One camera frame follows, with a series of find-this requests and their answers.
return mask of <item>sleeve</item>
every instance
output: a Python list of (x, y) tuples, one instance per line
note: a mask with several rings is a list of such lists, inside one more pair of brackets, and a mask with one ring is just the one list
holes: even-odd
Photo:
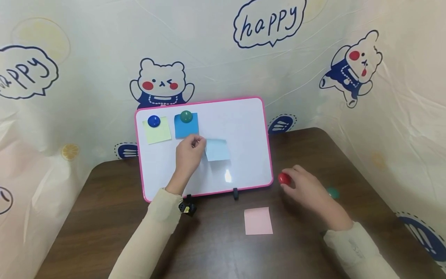
[(355, 222), (348, 231), (329, 230), (324, 241), (351, 279), (399, 278), (360, 223)]
[(148, 279), (181, 217), (182, 197), (160, 189), (119, 255), (109, 279)]

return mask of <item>brown table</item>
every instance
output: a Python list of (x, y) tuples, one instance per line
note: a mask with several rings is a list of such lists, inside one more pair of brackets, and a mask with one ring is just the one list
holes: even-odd
[[(274, 175), (300, 164), (368, 230), (401, 278), (446, 278), (341, 150), (320, 129), (270, 136)], [(344, 278), (304, 211), (272, 186), (200, 197), (183, 216), (152, 278)], [(244, 210), (269, 207), (273, 235), (246, 236)], [(91, 172), (37, 279), (107, 278), (147, 211), (137, 159), (106, 162)]]

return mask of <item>black clip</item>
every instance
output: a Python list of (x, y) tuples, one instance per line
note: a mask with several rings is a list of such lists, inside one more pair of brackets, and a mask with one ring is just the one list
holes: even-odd
[(197, 211), (197, 207), (192, 203), (192, 196), (187, 195), (187, 197), (178, 206), (180, 211), (186, 215), (193, 216)]
[(239, 200), (239, 190), (237, 188), (232, 189), (234, 191), (234, 200)]

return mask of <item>blue magnet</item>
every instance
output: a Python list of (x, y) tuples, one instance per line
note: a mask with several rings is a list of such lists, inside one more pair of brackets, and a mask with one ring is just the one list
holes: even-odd
[(156, 116), (156, 115), (152, 115), (147, 120), (147, 123), (149, 124), (150, 127), (156, 128), (156, 127), (158, 127), (161, 124), (161, 119), (158, 116)]

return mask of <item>bear's blue overalls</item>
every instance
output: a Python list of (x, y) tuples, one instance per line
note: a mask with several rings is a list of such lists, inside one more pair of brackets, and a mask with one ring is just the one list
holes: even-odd
[(160, 107), (162, 105), (173, 105), (173, 104), (185, 104), (186, 102), (183, 99), (183, 93), (178, 95), (171, 96), (170, 99), (161, 100), (156, 99), (155, 96), (145, 93), (144, 91), (141, 94), (141, 97), (138, 99), (140, 103), (138, 109), (140, 108), (154, 108)]
[(355, 100), (358, 99), (359, 89), (363, 85), (363, 83), (356, 80), (351, 74), (349, 69), (351, 69), (350, 65), (348, 65), (347, 60), (344, 58), (340, 62), (331, 66), (331, 70), (326, 74), (326, 76), (336, 80), (345, 88), (345, 90), (351, 92), (351, 97)]

